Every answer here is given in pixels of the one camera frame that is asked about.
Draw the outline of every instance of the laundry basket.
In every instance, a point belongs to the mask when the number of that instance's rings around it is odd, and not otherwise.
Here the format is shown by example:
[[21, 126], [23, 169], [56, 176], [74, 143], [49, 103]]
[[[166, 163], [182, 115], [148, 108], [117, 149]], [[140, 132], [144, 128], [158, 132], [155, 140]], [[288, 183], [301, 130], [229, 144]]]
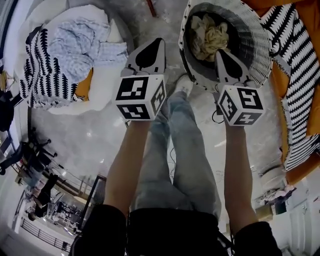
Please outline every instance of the laundry basket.
[[185, 70], [196, 85], [209, 92], [217, 92], [219, 80], [214, 63], [196, 59], [190, 49], [190, 27], [192, 16], [200, 18], [208, 13], [217, 24], [228, 24], [231, 53], [249, 69], [250, 78], [257, 88], [268, 79], [272, 70], [272, 47], [261, 18], [247, 4], [239, 0], [189, 0], [181, 24], [179, 47]]

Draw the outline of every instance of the jeans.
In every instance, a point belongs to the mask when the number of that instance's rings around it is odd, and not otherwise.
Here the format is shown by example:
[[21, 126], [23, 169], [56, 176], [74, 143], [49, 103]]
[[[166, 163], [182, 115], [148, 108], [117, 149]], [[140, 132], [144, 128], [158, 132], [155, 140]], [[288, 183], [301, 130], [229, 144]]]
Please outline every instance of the jeans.
[[[221, 201], [206, 157], [201, 131], [183, 91], [174, 93], [152, 122], [147, 135], [139, 182], [131, 211], [168, 208], [214, 214]], [[169, 137], [176, 153], [173, 184], [167, 161]]]

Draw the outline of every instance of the person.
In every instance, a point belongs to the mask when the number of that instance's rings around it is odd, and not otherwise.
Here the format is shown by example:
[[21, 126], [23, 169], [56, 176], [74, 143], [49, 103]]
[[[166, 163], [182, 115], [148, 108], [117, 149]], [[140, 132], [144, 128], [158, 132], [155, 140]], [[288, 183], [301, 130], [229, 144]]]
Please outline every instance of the person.
[[[192, 87], [188, 76], [181, 77], [153, 122], [131, 122], [107, 176], [104, 204], [93, 209], [70, 255], [123, 256], [125, 250], [129, 256], [228, 255], [218, 239], [215, 178], [187, 100]], [[258, 222], [251, 205], [245, 130], [227, 123], [225, 128], [224, 197], [233, 250], [239, 256], [280, 256], [269, 224]], [[173, 183], [170, 135], [176, 152]]]
[[30, 221], [34, 221], [37, 218], [43, 218], [47, 215], [49, 204], [51, 202], [51, 190], [54, 188], [55, 184], [58, 181], [59, 176], [53, 175], [52, 173], [49, 176], [48, 181], [41, 189], [41, 192], [37, 197], [33, 197], [35, 202], [35, 209], [28, 213], [28, 218]]

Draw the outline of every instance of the forearm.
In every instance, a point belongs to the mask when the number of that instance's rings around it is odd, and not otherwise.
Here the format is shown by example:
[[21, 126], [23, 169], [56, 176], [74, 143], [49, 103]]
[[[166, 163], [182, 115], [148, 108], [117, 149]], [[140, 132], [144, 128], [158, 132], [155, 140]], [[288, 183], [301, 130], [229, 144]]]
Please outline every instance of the forearm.
[[135, 196], [150, 122], [132, 121], [107, 175], [104, 204], [125, 215]]
[[252, 190], [253, 178], [246, 132], [243, 127], [231, 127], [226, 124], [224, 197], [234, 233], [258, 221], [251, 206]]

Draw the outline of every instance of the black railing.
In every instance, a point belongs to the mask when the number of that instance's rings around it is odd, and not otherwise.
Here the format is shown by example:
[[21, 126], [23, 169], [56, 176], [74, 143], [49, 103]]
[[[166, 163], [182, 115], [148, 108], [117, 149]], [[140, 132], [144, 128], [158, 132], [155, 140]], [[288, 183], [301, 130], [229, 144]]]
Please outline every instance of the black railing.
[[62, 251], [70, 252], [71, 245], [67, 242], [63, 242], [52, 235], [49, 235], [46, 232], [43, 232], [41, 229], [37, 228], [36, 226], [32, 225], [26, 219], [23, 219], [21, 227], [28, 231], [30, 234], [34, 235], [35, 237], [39, 238], [40, 240], [46, 242], [49, 245], [52, 245]]

